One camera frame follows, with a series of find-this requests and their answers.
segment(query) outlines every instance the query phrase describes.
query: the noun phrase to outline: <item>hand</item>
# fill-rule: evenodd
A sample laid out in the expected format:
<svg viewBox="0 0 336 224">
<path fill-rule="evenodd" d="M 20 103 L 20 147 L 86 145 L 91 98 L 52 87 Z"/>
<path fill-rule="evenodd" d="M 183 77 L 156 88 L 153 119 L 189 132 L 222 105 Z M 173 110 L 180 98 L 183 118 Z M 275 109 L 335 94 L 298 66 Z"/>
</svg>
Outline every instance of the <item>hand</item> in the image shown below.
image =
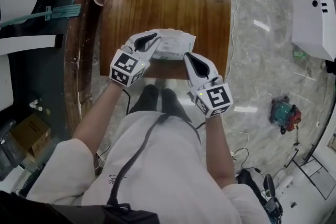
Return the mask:
<svg viewBox="0 0 336 224">
<path fill-rule="evenodd" d="M 233 104 L 233 98 L 214 63 L 192 52 L 184 55 L 184 63 L 192 101 L 207 118 L 224 113 Z"/>
<path fill-rule="evenodd" d="M 129 38 L 118 49 L 110 65 L 110 79 L 129 87 L 142 77 L 150 66 L 149 60 L 160 44 L 161 37 L 154 31 L 146 31 Z"/>
</svg>

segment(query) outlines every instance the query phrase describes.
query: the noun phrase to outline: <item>marble floor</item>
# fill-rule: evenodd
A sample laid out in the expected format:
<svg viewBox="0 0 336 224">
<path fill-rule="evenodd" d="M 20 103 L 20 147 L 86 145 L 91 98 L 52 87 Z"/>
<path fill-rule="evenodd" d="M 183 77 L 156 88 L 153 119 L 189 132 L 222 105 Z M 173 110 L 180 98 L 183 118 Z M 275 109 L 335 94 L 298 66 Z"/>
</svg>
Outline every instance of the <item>marble floor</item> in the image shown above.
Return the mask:
<svg viewBox="0 0 336 224">
<path fill-rule="evenodd" d="M 235 10 L 236 0 L 232 0 L 232 20 Z M 269 31 L 255 25 L 255 20 L 269 27 Z M 291 0 L 238 0 L 227 64 L 228 73 L 234 41 L 235 54 L 227 78 L 234 105 L 223 114 L 223 124 L 231 151 L 243 148 L 249 141 L 249 157 L 244 167 L 258 167 L 264 175 L 274 175 L 295 152 L 295 131 L 281 135 L 280 128 L 269 123 L 272 98 L 286 94 L 290 103 L 297 105 L 302 112 L 302 122 L 299 124 L 300 145 L 297 147 L 300 149 L 299 155 L 307 153 L 321 133 L 334 99 L 335 76 L 327 74 L 321 67 L 323 61 L 309 56 L 305 59 L 293 57 L 293 51 L 297 51 L 298 48 L 291 43 L 291 29 Z M 99 76 L 97 38 L 92 71 L 93 100 L 97 99 L 107 82 L 108 77 Z M 151 82 L 153 81 L 141 79 L 128 89 L 132 96 L 131 106 L 135 104 L 145 84 Z M 169 80 L 167 87 L 176 92 L 194 125 L 201 124 L 204 117 L 186 95 L 189 89 L 187 82 Z M 127 101 L 128 97 L 123 94 L 99 153 L 105 151 L 110 143 L 117 139 L 113 134 L 125 116 Z M 247 107 L 251 112 L 244 112 L 244 108 L 246 110 Z M 199 134 L 205 152 L 203 127 Z M 247 157 L 247 151 L 241 151 L 235 157 L 235 167 L 239 171 Z"/>
</svg>

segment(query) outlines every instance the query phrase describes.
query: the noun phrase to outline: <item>black cable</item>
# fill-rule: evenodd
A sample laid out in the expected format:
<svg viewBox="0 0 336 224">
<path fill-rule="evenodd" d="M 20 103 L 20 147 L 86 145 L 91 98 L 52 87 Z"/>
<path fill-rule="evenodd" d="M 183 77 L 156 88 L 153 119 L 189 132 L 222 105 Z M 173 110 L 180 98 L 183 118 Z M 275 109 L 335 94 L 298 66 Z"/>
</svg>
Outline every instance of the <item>black cable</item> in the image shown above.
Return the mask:
<svg viewBox="0 0 336 224">
<path fill-rule="evenodd" d="M 246 150 L 247 150 L 247 156 L 246 156 L 245 160 L 243 161 L 243 163 L 240 165 L 242 169 L 244 169 L 244 168 L 243 168 L 243 164 L 247 161 L 247 158 L 248 158 L 248 156 L 250 155 L 250 151 L 248 151 L 247 148 L 246 148 Z"/>
<path fill-rule="evenodd" d="M 277 174 L 278 174 L 280 171 L 284 170 L 284 169 L 285 169 L 285 168 L 281 168 L 279 171 L 277 171 L 277 172 L 273 175 L 272 178 L 275 178 L 275 177 L 277 176 Z"/>
<path fill-rule="evenodd" d="M 128 95 L 128 104 L 127 104 L 127 109 L 126 109 L 126 115 L 128 115 L 128 110 L 130 109 L 130 103 L 131 103 L 131 96 L 128 92 L 126 92 L 125 89 L 123 89 L 122 91 Z"/>
<path fill-rule="evenodd" d="M 250 155 L 250 151 L 248 151 L 247 148 L 240 148 L 240 149 L 238 149 L 238 150 L 234 153 L 234 155 L 235 155 L 238 151 L 242 151 L 242 150 L 246 150 L 246 151 L 247 151 L 247 156 L 246 156 L 245 160 L 243 161 L 243 163 L 240 165 L 240 166 L 241 166 L 241 169 L 245 169 L 245 170 L 254 169 L 258 174 L 260 174 L 263 178 L 265 178 L 264 175 L 261 173 L 261 170 L 260 170 L 259 168 L 255 168 L 255 167 L 243 168 L 243 164 L 247 161 L 247 158 L 248 158 L 249 155 Z"/>
<path fill-rule="evenodd" d="M 149 140 L 149 137 L 154 129 L 155 126 L 157 126 L 158 124 L 162 124 L 166 119 L 169 118 L 169 115 L 167 114 L 162 114 L 160 115 L 156 121 L 154 122 L 154 124 L 148 129 L 144 141 L 142 142 L 140 148 L 138 149 L 138 151 L 129 159 L 129 161 L 121 168 L 121 170 L 119 171 L 116 180 L 114 181 L 113 187 L 111 189 L 111 194 L 110 194 L 110 198 L 107 202 L 108 205 L 113 205 L 116 206 L 118 205 L 118 199 L 117 199 L 117 195 L 118 195 L 118 190 L 119 190 L 119 186 L 120 183 L 122 181 L 122 179 L 124 178 L 125 174 L 128 172 L 128 170 L 133 166 L 133 164 L 135 163 L 135 161 L 138 159 L 138 157 L 140 156 L 140 154 L 143 152 L 143 150 L 145 149 L 147 142 Z"/>
<path fill-rule="evenodd" d="M 236 152 L 233 154 L 233 156 L 235 156 L 235 155 L 237 154 L 237 152 L 238 152 L 238 151 L 242 151 L 242 150 L 246 150 L 246 151 L 247 151 L 247 156 L 246 156 L 246 159 L 245 159 L 245 160 L 243 161 L 243 163 L 240 165 L 240 166 L 241 166 L 241 168 L 242 168 L 242 169 L 244 169 L 244 168 L 243 168 L 243 164 L 246 162 L 246 160 L 247 160 L 248 156 L 250 155 L 250 151 L 248 151 L 248 149 L 247 149 L 247 148 L 245 148 L 245 147 L 242 147 L 242 148 L 240 148 L 240 149 L 236 150 Z"/>
<path fill-rule="evenodd" d="M 100 159 L 101 155 L 103 155 L 106 151 L 108 151 L 110 147 L 111 147 L 111 145 L 109 145 L 109 147 L 107 148 L 107 150 L 105 150 L 102 154 L 100 154 L 100 155 L 98 156 L 98 159 Z"/>
<path fill-rule="evenodd" d="M 201 128 L 204 124 L 205 124 L 205 122 L 202 122 L 202 123 L 196 128 L 196 130 L 198 130 L 199 128 Z"/>
</svg>

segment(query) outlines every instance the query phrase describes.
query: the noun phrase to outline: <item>white machine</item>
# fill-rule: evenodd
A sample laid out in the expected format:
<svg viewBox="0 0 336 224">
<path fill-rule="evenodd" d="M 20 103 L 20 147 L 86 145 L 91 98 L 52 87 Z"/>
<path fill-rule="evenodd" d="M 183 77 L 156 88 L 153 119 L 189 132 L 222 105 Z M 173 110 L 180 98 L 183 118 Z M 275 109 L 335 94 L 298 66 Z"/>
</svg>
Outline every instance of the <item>white machine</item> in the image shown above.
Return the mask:
<svg viewBox="0 0 336 224">
<path fill-rule="evenodd" d="M 202 55 L 187 52 L 184 62 L 188 74 L 190 97 L 207 118 L 220 115 L 233 104 L 227 83 L 214 63 Z"/>
<path fill-rule="evenodd" d="M 334 0 L 292 0 L 292 42 L 310 56 L 336 58 L 336 13 Z"/>
<path fill-rule="evenodd" d="M 112 60 L 110 79 L 126 87 L 135 83 L 150 66 L 149 60 L 161 41 L 160 32 L 156 30 L 131 36 Z M 227 111 L 233 98 L 214 63 L 190 52 L 184 55 L 184 62 L 191 87 L 189 95 L 203 114 L 210 118 Z"/>
<path fill-rule="evenodd" d="M 37 0 L 0 0 L 0 22 L 31 14 L 36 2 Z M 31 46 L 27 48 L 25 46 L 27 40 L 27 37 L 0 39 L 0 111 L 13 104 L 11 70 L 7 54 L 35 48 L 36 41 L 31 40 Z"/>
</svg>

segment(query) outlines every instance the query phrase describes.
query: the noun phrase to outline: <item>green tool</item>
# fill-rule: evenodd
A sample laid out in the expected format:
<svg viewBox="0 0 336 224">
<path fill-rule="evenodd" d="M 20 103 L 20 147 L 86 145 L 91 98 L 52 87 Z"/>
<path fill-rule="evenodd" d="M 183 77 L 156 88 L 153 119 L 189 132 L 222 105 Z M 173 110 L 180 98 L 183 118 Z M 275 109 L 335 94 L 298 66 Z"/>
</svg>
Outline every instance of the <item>green tool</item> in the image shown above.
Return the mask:
<svg viewBox="0 0 336 224">
<path fill-rule="evenodd" d="M 33 18 L 43 17 L 43 16 L 45 16 L 45 20 L 77 17 L 80 14 L 80 9 L 81 9 L 81 4 L 57 7 L 57 8 L 54 8 L 53 10 L 51 10 L 50 6 L 47 6 L 45 12 L 29 14 L 26 16 L 8 20 L 6 22 L 0 23 L 0 28 L 5 27 L 7 25 L 19 23 L 23 20 L 28 20 L 28 19 L 33 19 Z"/>
<path fill-rule="evenodd" d="M 300 51 L 293 51 L 293 56 L 297 57 L 297 58 L 301 58 L 301 59 L 306 58 L 306 54 L 304 52 L 300 52 Z"/>
</svg>

